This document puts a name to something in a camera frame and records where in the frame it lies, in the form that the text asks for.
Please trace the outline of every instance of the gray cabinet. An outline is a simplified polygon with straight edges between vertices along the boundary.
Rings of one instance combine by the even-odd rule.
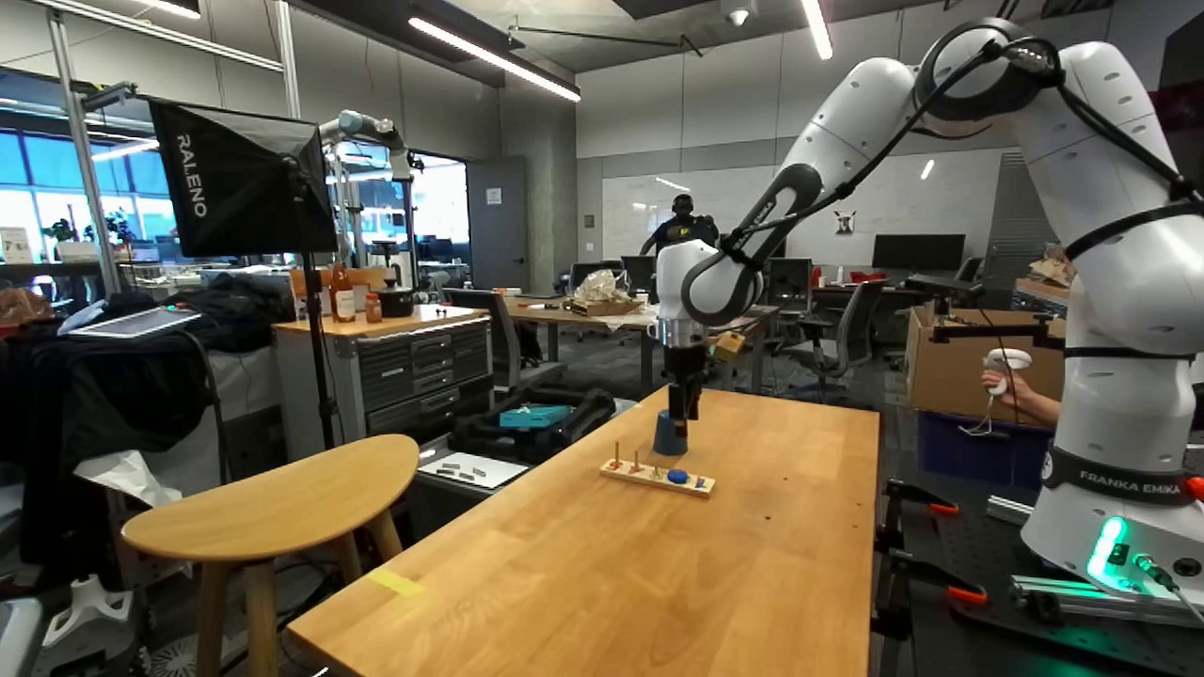
[[[312,343],[274,330],[274,366],[288,457],[325,448]],[[325,335],[336,443],[374,431],[441,431],[456,413],[486,408],[494,391],[489,314]]]

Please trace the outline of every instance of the stool leg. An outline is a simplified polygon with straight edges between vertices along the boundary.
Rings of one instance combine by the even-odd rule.
[[[362,544],[355,541],[355,532],[341,532],[341,537],[336,537],[336,547],[338,547],[341,577],[355,584],[364,571]]]
[[[374,516],[364,522],[369,537],[375,541],[381,560],[390,560],[401,551],[401,537],[400,526],[390,522],[390,508],[382,508],[381,516]]]
[[[224,615],[224,564],[200,564],[200,615],[195,615],[195,673],[216,677],[222,669],[222,615]]]
[[[243,571],[249,601],[249,659],[252,677],[274,677],[274,577],[269,560],[259,560]]]

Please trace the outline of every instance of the wooden stool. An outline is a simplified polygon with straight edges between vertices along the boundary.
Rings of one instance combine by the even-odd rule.
[[[257,677],[274,677],[269,560],[312,544],[336,544],[341,575],[356,577],[356,526],[369,530],[382,560],[401,551],[390,503],[415,482],[415,470],[416,443],[411,436],[369,436],[142,512],[125,522],[120,537],[138,551],[200,564],[200,677],[218,673],[224,584],[243,566],[249,660]]]

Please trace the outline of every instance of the bag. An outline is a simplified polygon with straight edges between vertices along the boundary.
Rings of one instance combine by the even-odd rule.
[[[525,423],[515,423],[515,408],[522,406],[543,413],[557,406],[570,408],[522,417]],[[617,406],[608,391],[515,388],[494,408],[459,417],[448,431],[448,448],[535,465],[608,421],[614,408]]]

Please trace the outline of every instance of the door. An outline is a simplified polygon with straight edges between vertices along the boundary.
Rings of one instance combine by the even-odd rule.
[[[525,263],[525,159],[494,159],[465,172],[471,277],[489,287],[532,287]]]

